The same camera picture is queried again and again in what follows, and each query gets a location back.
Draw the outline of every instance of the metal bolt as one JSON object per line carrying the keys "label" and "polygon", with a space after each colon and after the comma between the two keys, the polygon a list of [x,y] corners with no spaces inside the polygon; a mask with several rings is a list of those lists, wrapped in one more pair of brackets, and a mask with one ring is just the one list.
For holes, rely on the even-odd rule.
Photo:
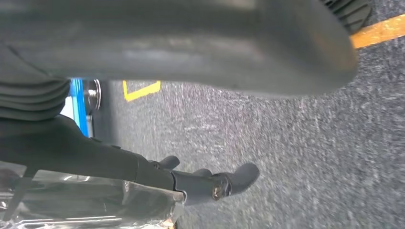
{"label": "metal bolt", "polygon": [[213,188],[213,199],[217,201],[221,199],[223,195],[222,187],[220,185],[215,185]]}

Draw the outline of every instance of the chair caster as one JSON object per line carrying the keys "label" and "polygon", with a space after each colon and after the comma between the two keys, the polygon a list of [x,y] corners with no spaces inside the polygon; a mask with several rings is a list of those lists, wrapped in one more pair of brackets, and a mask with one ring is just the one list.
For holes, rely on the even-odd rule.
{"label": "chair caster", "polygon": [[85,106],[87,115],[98,111],[101,106],[101,84],[99,80],[84,82]]}

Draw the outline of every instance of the gray carpet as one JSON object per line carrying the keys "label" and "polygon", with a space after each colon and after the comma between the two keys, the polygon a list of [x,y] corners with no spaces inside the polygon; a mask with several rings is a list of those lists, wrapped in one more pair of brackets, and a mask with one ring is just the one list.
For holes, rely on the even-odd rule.
{"label": "gray carpet", "polygon": [[[376,1],[368,23],[402,13],[403,0]],[[178,156],[185,171],[259,166],[244,194],[187,208],[184,229],[405,228],[404,52],[405,37],[363,48],[353,83],[292,100],[162,82],[127,103],[112,82],[112,131],[148,159]]]}

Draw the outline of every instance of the yellow line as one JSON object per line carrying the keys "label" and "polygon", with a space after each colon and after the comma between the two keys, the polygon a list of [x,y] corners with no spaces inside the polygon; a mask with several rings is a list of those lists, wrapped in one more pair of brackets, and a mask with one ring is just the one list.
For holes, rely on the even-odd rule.
{"label": "yellow line", "polygon": [[137,91],[134,91],[134,92],[131,92],[131,93],[128,93],[127,81],[124,80],[122,82],[122,86],[123,86],[123,89],[124,89],[124,98],[128,102],[132,101],[132,100],[135,100],[135,99],[139,99],[139,98],[144,97],[144,96],[146,96],[148,94],[158,92],[158,91],[160,91],[160,88],[161,88],[160,81],[156,81],[156,83],[154,83],[154,84],[151,84],[149,86],[146,86],[144,88],[141,88],[141,89],[139,89]]}
{"label": "yellow line", "polygon": [[351,37],[356,49],[405,36],[405,14],[362,28]]}

